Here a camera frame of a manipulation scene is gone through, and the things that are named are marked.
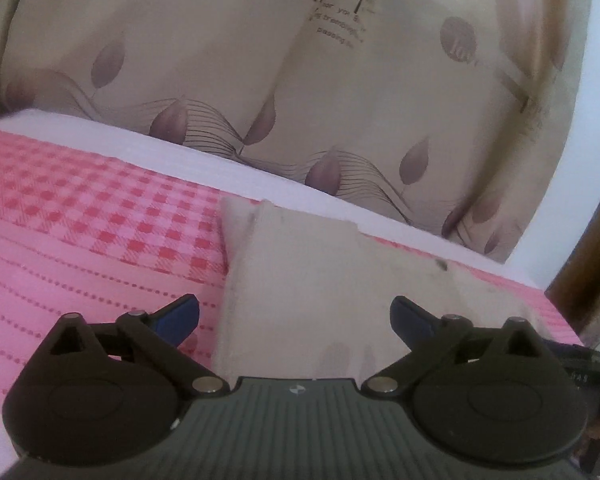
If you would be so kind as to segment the beige leaf-print curtain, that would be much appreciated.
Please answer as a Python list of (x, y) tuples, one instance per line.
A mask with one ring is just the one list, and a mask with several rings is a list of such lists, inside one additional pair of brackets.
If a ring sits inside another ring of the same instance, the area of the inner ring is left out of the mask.
[(0, 117), (219, 155), (512, 253), (567, 140), (591, 0), (0, 0)]

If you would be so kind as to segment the white soiled small garment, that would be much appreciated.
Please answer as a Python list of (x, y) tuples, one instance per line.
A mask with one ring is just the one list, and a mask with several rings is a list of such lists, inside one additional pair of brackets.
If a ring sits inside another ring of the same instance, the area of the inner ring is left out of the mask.
[(240, 376), (362, 382), (407, 352), (390, 326), (397, 296), (478, 327), (542, 318), (524, 300), (438, 258), (382, 244), (347, 221), (229, 197), (228, 273), (212, 368)]

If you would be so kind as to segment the brown wooden door frame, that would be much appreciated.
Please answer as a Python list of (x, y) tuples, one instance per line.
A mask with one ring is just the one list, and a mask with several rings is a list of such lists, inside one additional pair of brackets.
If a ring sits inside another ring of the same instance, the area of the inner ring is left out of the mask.
[(600, 203), (545, 295), (584, 344), (600, 344)]

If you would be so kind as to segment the pink checkered bed sheet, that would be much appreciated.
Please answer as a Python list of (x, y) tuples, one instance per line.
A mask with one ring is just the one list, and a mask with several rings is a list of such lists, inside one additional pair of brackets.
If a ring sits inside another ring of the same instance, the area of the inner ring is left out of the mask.
[[(7, 393), (69, 312), (90, 324), (111, 323), (126, 312), (154, 313), (192, 294), (199, 322), (178, 348), (218, 375), (212, 356), (228, 273), (221, 203), (239, 196), (106, 156), (104, 144), (120, 136), (119, 129), (55, 114), (20, 113), (0, 122), (3, 425)], [(347, 211), (329, 200), (314, 216), (351, 222), (382, 244), (462, 266), (532, 307), (550, 331), (547, 337), (537, 332), (543, 340), (569, 338), (565, 324), (533, 290), (504, 280), (490, 263), (448, 245), (427, 247), (414, 235), (383, 240), (364, 222), (348, 221)], [(365, 380), (240, 376), (227, 382), (225, 396), (193, 400), (170, 434), (140, 454), (105, 465), (59, 465), (17, 453), (5, 477), (580, 477), (572, 451), (548, 464), (476, 464), (445, 452), (416, 427), (402, 403), (365, 394)]]

